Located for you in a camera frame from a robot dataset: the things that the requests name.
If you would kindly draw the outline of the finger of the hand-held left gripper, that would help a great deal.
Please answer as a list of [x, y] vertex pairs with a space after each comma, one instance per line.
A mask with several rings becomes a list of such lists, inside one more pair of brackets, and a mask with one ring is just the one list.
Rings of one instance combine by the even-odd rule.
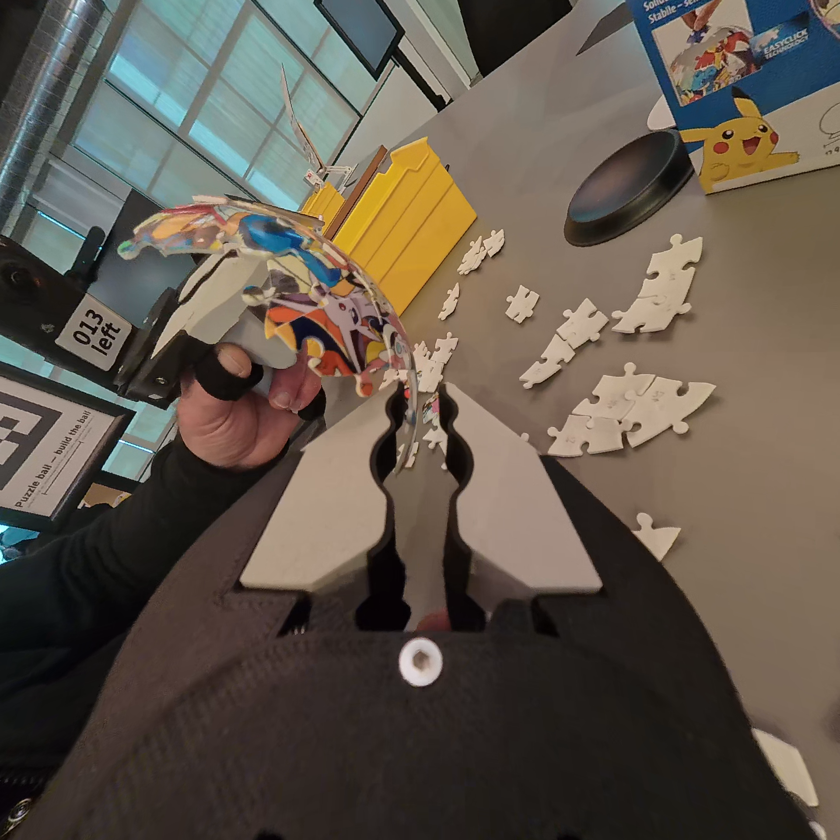
[[242, 298], [248, 287], [262, 287], [268, 279], [268, 258], [226, 253], [210, 255], [182, 284], [177, 314], [199, 319], [219, 310], [239, 319], [248, 304]]
[[298, 352], [276, 335], [268, 336], [263, 308], [227, 308], [191, 322], [172, 325], [152, 353], [153, 371], [184, 371], [222, 343], [234, 344], [255, 363], [274, 370], [291, 367]]

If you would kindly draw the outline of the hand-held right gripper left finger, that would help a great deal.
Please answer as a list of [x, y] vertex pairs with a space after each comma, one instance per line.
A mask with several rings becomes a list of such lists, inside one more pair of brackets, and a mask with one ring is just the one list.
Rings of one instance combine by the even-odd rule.
[[384, 480], [407, 430], [400, 382], [307, 443], [240, 577], [246, 590], [338, 596], [356, 621], [405, 621], [406, 570]]

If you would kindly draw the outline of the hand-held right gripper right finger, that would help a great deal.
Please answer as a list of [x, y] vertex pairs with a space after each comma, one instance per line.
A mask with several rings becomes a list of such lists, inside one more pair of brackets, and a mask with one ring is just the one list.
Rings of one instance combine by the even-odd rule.
[[448, 504], [443, 574], [452, 624], [508, 600], [592, 595], [602, 579], [538, 451], [456, 385], [438, 392]]

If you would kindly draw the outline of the assembled curved puzzle ball section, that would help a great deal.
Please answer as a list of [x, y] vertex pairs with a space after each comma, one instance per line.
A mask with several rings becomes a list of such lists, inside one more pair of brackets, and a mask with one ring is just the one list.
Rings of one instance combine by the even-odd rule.
[[[263, 308], [268, 336], [297, 352], [323, 380], [352, 379], [357, 393], [371, 396], [375, 375], [390, 371], [404, 386], [407, 430], [400, 432], [395, 471], [406, 466], [417, 438], [417, 371], [406, 331], [393, 305], [366, 272], [325, 238], [320, 225], [298, 213], [230, 196], [195, 196], [145, 219], [122, 242], [150, 241], [170, 247], [174, 239], [212, 250], [268, 258], [268, 279], [248, 287], [248, 308]], [[252, 360], [234, 344], [215, 347], [223, 369], [247, 377]], [[252, 392], [267, 396], [274, 369]]]

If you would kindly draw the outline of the puzzle pieces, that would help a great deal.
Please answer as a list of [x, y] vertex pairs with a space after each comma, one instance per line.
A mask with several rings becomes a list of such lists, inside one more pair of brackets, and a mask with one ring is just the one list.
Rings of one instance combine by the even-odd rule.
[[[673, 234], [669, 249], [652, 254], [646, 277], [633, 302], [624, 311], [606, 316], [586, 298], [576, 309], [563, 311], [563, 322], [538, 360], [520, 375], [526, 390], [545, 383], [570, 363], [587, 343], [601, 338], [609, 319], [612, 331], [622, 335], [663, 332], [678, 317], [687, 314], [688, 301], [697, 262], [701, 258], [701, 237], [685, 241]], [[431, 449], [446, 452], [447, 434], [438, 416], [438, 386], [445, 365], [454, 352], [457, 339], [448, 332], [436, 342], [434, 351], [425, 343], [414, 347], [419, 374], [419, 391], [429, 394], [421, 405], [421, 424], [429, 428], [421, 440]], [[714, 393], [716, 386], [705, 382], [680, 381], [641, 373], [634, 362], [627, 362], [620, 375], [604, 374], [592, 391], [566, 418], [562, 428], [550, 427], [549, 455], [555, 458], [600, 455], [638, 447], [665, 431], [685, 434], [687, 417]]]

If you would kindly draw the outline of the person's left forearm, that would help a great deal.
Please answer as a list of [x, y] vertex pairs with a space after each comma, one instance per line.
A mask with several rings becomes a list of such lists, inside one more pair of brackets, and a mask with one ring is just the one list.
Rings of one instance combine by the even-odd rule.
[[2, 565], [2, 704], [55, 684], [124, 633], [174, 564], [284, 456], [222, 469], [177, 438], [129, 499]]

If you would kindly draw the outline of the black round ball stand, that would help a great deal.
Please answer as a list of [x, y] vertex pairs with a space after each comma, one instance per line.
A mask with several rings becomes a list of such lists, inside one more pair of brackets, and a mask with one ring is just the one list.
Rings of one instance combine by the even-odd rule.
[[584, 178], [568, 206], [565, 240], [592, 247], [623, 235], [656, 214], [694, 174], [676, 129], [640, 136]]

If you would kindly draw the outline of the blue puzzle box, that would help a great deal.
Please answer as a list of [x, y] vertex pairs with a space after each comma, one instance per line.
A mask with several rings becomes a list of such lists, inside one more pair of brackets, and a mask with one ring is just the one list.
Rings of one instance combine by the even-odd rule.
[[838, 1], [630, 1], [700, 187], [838, 166]]

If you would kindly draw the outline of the person's left hand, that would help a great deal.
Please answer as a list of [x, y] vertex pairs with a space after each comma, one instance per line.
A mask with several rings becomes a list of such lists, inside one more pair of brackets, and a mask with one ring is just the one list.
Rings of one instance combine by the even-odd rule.
[[274, 371], [267, 395], [216, 399], [194, 373], [185, 373], [176, 416], [180, 436], [199, 459], [221, 469], [249, 470], [278, 456], [300, 425], [299, 413], [321, 390], [320, 376], [302, 349], [290, 367]]

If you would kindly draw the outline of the dark desk screen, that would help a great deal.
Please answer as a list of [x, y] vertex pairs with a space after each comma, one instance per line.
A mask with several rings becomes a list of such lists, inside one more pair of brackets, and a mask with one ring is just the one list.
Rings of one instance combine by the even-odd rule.
[[134, 228], [160, 209], [131, 190], [91, 270], [90, 294], [135, 327], [142, 325], [165, 289], [178, 288], [196, 268], [189, 255], [163, 257], [152, 247], [144, 248], [134, 259], [119, 256], [118, 247], [133, 236]]

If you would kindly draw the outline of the framed task sign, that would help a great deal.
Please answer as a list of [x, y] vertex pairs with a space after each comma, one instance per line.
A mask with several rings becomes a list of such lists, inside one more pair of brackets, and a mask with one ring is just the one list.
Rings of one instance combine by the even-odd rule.
[[1, 363], [1, 523], [53, 532], [75, 510], [135, 412]]

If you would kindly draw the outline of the white articulated desk stand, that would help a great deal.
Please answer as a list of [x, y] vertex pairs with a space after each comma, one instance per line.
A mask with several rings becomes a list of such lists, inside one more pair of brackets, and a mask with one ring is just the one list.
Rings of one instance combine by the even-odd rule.
[[303, 128], [293, 111], [285, 67], [283, 65], [280, 66], [280, 85], [291, 130], [301, 146], [304, 157], [308, 161], [308, 168], [303, 176], [304, 181], [318, 191], [323, 189], [323, 187], [327, 184], [329, 177], [335, 176], [338, 178], [338, 181], [332, 184], [332, 186], [336, 191], [342, 193], [349, 184], [351, 177], [355, 172], [356, 166], [342, 166], [324, 163], [320, 154], [311, 142], [306, 130]]

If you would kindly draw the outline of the large glass window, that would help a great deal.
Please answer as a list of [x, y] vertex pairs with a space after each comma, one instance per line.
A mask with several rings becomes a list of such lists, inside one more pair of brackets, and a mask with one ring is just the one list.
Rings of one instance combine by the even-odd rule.
[[256, 197], [299, 209], [311, 168], [290, 103], [322, 159], [360, 165], [437, 111], [412, 78], [451, 102], [476, 74], [421, 13], [437, 6], [460, 38], [454, 2], [398, 2], [406, 33], [374, 79], [314, 2], [107, 2], [94, 66], [59, 132], [13, 237], [66, 270], [92, 227], [109, 231], [131, 189], [163, 207], [195, 194]]

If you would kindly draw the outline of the yellow storage bin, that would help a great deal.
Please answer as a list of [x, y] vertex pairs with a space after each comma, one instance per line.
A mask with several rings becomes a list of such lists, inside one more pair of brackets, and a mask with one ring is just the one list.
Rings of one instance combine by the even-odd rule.
[[314, 188], [300, 212], [322, 217], [323, 234], [382, 290], [399, 316], [477, 219], [439, 155], [423, 137], [380, 148], [349, 196]]

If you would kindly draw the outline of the silver ventilation duct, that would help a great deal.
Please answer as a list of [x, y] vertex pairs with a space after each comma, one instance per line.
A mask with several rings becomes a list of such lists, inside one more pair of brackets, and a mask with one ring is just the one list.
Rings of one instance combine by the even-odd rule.
[[109, 19], [102, 1], [44, 5], [2, 102], [2, 235], [25, 208]]

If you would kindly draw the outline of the black wall monitor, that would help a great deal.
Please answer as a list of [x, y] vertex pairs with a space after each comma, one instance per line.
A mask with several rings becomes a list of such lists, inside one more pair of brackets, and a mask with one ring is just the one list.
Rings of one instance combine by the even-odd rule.
[[384, 1], [315, 1], [371, 77], [378, 81], [405, 35], [404, 27]]

